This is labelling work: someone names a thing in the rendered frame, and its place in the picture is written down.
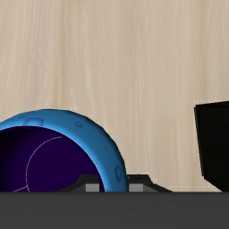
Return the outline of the blue mug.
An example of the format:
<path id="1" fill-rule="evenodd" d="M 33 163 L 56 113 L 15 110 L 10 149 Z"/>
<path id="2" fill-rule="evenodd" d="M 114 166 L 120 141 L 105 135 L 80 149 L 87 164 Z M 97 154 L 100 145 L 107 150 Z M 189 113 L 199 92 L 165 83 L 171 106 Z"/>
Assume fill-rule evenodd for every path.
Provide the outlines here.
<path id="1" fill-rule="evenodd" d="M 0 191 L 66 191 L 89 178 L 102 192 L 128 191 L 118 147 L 88 117 L 41 109 L 0 122 Z"/>

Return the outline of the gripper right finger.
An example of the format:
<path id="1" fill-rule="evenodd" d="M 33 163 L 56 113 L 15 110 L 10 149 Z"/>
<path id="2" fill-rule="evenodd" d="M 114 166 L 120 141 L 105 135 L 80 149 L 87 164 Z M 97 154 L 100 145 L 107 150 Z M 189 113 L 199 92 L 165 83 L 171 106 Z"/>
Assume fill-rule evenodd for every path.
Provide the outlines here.
<path id="1" fill-rule="evenodd" d="M 128 174 L 129 192 L 170 192 L 165 187 L 153 183 L 148 174 Z"/>

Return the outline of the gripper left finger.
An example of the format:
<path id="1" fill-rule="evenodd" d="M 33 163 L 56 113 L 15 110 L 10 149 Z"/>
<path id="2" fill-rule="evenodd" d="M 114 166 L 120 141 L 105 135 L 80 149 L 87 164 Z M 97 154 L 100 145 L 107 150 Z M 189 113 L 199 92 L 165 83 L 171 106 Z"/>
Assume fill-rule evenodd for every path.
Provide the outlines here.
<path id="1" fill-rule="evenodd" d="M 82 174 L 77 182 L 62 188 L 59 192 L 101 192 L 102 187 L 96 174 Z"/>

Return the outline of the wooden shelf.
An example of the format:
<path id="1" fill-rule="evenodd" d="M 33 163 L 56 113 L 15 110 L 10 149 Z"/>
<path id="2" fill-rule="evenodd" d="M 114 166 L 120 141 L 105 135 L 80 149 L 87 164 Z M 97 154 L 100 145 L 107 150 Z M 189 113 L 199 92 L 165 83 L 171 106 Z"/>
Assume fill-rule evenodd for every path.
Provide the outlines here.
<path id="1" fill-rule="evenodd" d="M 229 192 L 229 101 L 194 107 L 203 178 Z"/>

